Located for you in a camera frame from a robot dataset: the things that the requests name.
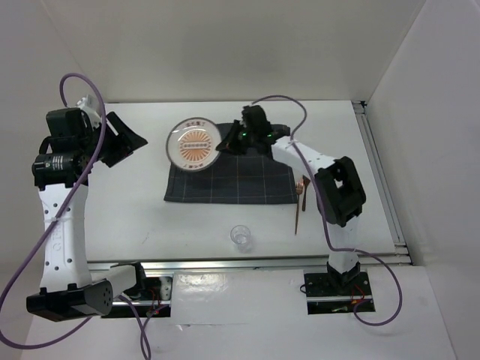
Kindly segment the white plate orange sunburst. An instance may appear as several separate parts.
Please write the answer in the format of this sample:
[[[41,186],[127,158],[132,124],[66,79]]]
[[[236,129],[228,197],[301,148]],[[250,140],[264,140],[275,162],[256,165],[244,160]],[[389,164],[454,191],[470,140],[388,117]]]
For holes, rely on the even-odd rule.
[[[221,132],[213,121],[203,117],[186,118],[169,132],[166,156],[184,172],[199,172],[219,158],[216,147],[221,140]]]

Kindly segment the dark checked cloth placemat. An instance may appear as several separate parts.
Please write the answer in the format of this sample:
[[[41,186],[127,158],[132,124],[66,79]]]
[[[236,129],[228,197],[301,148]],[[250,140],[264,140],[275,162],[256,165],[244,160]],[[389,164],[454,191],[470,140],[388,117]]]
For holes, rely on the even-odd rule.
[[[240,156],[222,153],[210,167],[199,172],[185,172],[171,164],[163,200],[168,203],[288,205],[296,202],[296,186],[291,167],[250,148]]]

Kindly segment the copper fork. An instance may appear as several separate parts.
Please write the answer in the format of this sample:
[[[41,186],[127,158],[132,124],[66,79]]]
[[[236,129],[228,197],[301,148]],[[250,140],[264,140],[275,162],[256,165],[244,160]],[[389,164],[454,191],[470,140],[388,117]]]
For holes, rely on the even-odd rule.
[[[298,181],[295,185],[295,192],[296,192],[296,196],[297,196],[296,208],[295,208],[295,229],[294,229],[294,234],[295,235],[297,235],[297,233],[298,233],[300,199],[301,199],[301,195],[303,194],[304,189],[305,189],[305,183],[304,183],[304,180],[302,179],[302,180]]]

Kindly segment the clear plastic cup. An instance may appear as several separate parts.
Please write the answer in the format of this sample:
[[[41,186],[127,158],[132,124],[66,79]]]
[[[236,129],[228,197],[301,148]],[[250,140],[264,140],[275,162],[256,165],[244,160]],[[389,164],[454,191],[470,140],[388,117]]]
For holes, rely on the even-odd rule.
[[[251,231],[244,225],[237,225],[230,231],[230,238],[237,250],[243,254],[251,250],[252,237]]]

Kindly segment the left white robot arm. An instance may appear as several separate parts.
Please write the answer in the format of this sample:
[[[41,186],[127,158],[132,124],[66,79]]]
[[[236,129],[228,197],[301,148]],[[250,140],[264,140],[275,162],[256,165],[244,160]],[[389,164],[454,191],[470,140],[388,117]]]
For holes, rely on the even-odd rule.
[[[53,322],[106,316],[121,294],[142,298],[148,281],[139,262],[112,266],[94,276],[86,259],[85,210],[89,180],[82,178],[95,148],[99,161],[113,167],[146,145],[114,112],[101,124],[85,106],[47,113],[50,135],[32,164],[46,230],[40,290],[26,299],[27,311]]]

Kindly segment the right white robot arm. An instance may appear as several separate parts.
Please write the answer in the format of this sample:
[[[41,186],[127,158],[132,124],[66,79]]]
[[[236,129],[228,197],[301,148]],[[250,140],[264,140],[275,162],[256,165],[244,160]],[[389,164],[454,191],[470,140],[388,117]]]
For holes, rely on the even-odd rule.
[[[329,249],[328,288],[343,294],[360,273],[356,239],[366,193],[351,158],[334,158],[299,142],[294,137],[299,128],[289,133],[274,130],[261,106],[245,106],[241,120],[233,122],[216,150],[244,155],[248,149],[255,149],[310,180]]]

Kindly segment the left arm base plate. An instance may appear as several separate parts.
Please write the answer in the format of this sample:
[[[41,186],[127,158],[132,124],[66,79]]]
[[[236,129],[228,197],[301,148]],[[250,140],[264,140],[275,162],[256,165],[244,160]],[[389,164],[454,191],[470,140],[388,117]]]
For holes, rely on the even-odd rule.
[[[142,289],[129,289],[122,295],[131,301],[141,319],[170,317],[173,275],[147,275]]]

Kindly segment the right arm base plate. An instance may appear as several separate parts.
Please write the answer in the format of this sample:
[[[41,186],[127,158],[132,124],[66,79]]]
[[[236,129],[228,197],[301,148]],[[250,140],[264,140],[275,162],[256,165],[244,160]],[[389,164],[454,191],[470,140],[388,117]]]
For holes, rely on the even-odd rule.
[[[299,290],[306,297],[308,315],[348,314],[356,305],[359,313],[376,311],[366,271],[361,271],[341,289],[332,284],[325,272],[305,273]]]

